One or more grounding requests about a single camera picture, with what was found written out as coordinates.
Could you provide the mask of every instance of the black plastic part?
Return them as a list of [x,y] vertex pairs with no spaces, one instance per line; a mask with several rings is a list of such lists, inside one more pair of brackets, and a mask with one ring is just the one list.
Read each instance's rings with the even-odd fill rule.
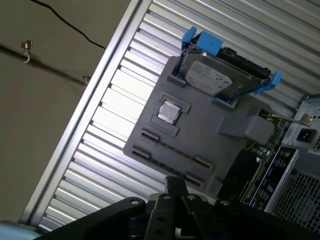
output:
[[226,227],[217,217],[215,210],[209,203],[203,202],[202,199],[196,195],[189,195],[182,197],[184,206],[188,214],[192,217],[197,226],[198,234],[204,240],[231,240]]
[[229,47],[221,48],[216,56],[259,79],[270,79],[271,70],[238,55],[235,50]]
[[[216,201],[212,206],[197,195],[185,194],[186,184],[181,181],[167,178],[167,193],[159,194],[147,206],[140,198],[128,197],[36,239],[320,239],[314,232],[245,204]],[[176,228],[181,228],[181,236],[175,235]]]
[[316,129],[302,128],[296,137],[296,140],[310,144],[314,140],[317,132],[318,131]]
[[144,214],[145,209],[146,204],[142,199],[128,197],[36,239],[105,240],[106,236],[108,240],[129,239],[129,224],[134,217]]

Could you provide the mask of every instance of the hard drive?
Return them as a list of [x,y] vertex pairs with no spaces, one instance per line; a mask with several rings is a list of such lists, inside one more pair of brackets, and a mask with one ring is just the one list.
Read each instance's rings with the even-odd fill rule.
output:
[[269,79],[256,76],[199,49],[189,49],[179,74],[192,86],[222,100],[252,92]]
[[244,95],[272,90],[282,74],[262,67],[237,54],[223,41],[197,28],[190,28],[182,38],[181,55],[174,75],[207,93],[211,101],[231,103]]

